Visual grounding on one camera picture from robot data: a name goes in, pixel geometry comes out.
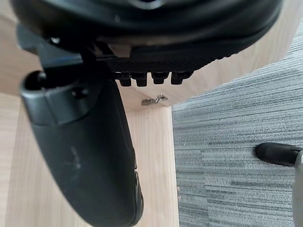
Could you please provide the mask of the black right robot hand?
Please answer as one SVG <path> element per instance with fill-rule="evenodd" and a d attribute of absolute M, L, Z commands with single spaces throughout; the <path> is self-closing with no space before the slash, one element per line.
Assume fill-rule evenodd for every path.
<path fill-rule="evenodd" d="M 20 94 L 47 166 L 94 227 L 143 215 L 135 151 L 118 86 L 180 85 L 248 48 L 276 22 L 280 0 L 12 0 L 18 45 L 42 70 Z"/>

